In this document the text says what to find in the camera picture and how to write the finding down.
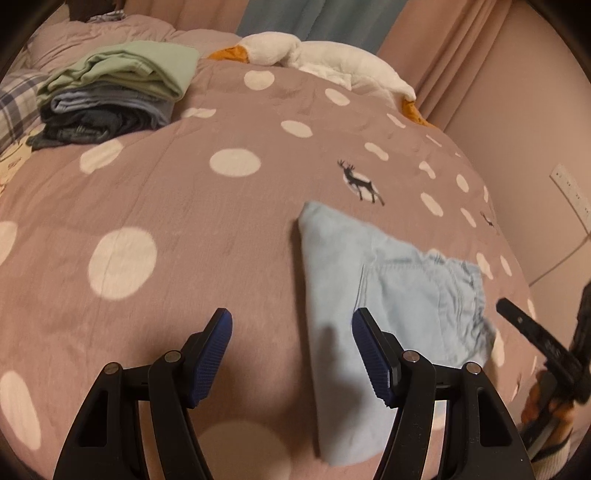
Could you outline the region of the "right hand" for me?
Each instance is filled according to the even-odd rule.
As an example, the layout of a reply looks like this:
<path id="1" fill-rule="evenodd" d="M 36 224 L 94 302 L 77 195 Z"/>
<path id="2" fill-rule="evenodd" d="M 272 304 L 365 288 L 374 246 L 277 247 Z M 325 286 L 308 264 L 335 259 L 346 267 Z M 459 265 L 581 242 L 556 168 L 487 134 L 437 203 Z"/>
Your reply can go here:
<path id="1" fill-rule="evenodd" d="M 523 425 L 528 425 L 535 421 L 539 416 L 541 406 L 541 380 L 545 375 L 546 370 L 540 370 L 536 374 L 536 383 L 531 387 L 521 413 L 521 422 Z M 558 421 L 558 424 L 543 444 L 544 448 L 554 447 L 566 441 L 572 432 L 575 418 L 575 407 L 573 402 L 553 399 L 548 406 L 548 411 L 552 413 L 553 418 Z"/>

